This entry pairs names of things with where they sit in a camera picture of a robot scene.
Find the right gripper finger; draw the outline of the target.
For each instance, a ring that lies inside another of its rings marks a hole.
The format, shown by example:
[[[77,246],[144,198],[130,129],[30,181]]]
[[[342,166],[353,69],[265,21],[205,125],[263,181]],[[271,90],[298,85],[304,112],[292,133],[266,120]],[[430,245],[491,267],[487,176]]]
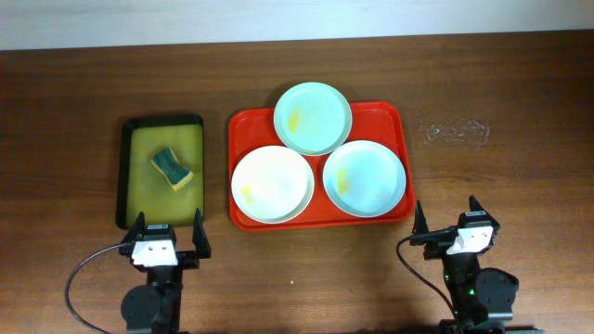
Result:
[[[429,228],[427,225],[426,217],[424,215],[423,209],[421,207],[421,203],[418,200],[415,206],[415,218],[412,227],[412,236],[422,235],[429,232]]]
[[[469,196],[469,208],[472,214],[486,214],[486,210],[474,195]]]

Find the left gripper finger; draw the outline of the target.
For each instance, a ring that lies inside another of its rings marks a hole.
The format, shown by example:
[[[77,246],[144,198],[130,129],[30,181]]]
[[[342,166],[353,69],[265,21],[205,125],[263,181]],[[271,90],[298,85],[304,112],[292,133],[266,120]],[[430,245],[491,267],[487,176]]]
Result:
[[[128,232],[124,236],[122,243],[134,243],[142,238],[145,230],[145,214],[140,212],[136,217],[133,225],[128,229]]]
[[[206,236],[203,226],[203,216],[200,209],[196,210],[192,232],[192,243],[195,246],[196,253],[209,253],[210,242]]]

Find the green and yellow sponge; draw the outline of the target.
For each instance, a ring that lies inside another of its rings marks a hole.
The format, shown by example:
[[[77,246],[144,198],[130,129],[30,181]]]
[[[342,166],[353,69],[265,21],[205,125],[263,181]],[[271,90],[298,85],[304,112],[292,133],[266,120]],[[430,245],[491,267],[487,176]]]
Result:
[[[174,191],[184,187],[194,176],[194,173],[179,161],[171,148],[159,150],[149,161]]]

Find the light blue plate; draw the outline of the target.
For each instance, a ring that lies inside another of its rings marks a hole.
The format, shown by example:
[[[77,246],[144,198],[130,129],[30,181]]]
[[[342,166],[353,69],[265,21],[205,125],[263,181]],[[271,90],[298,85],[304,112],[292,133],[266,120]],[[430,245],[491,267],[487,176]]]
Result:
[[[333,151],[322,172],[330,201],[361,218],[384,215],[404,199],[404,164],[386,146],[368,140],[346,143]]]

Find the white plate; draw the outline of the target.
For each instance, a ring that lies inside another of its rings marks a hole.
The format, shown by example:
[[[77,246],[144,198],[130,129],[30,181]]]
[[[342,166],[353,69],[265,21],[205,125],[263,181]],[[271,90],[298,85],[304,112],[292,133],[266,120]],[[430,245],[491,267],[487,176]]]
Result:
[[[306,159],[282,146],[257,148],[243,157],[231,176],[231,195],[239,210],[265,225],[284,224],[300,215],[315,191]]]

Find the green plate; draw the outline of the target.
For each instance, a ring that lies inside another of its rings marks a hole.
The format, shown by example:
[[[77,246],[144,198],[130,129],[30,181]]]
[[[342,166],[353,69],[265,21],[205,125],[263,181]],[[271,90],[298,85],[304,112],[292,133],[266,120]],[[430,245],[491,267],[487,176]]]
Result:
[[[353,112],[344,95],[326,83],[299,83],[278,100],[273,113],[278,138],[307,156],[331,153],[353,126]]]

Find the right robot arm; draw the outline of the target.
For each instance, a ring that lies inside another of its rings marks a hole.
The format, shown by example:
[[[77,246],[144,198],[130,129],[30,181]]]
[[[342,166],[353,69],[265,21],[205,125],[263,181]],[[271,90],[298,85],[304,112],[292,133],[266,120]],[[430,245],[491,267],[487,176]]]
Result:
[[[519,279],[497,268],[483,268],[479,256],[494,246],[500,224],[479,201],[469,197],[469,209],[458,223],[431,231],[421,204],[415,207],[411,235],[399,245],[424,248],[423,258],[439,260],[447,292],[442,292],[409,264],[405,268],[421,282],[437,291],[453,315],[438,324],[439,333],[539,333],[530,326],[508,327],[513,318],[512,305],[519,290]]]

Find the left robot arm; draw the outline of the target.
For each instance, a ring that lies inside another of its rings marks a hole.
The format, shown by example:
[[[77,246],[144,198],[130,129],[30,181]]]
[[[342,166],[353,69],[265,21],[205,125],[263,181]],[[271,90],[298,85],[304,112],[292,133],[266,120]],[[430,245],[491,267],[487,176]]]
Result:
[[[212,249],[196,211],[192,229],[193,250],[177,250],[172,225],[147,225],[140,213],[122,240],[119,253],[147,275],[145,284],[123,297],[121,314],[128,333],[171,334],[180,331],[183,274],[200,268]]]

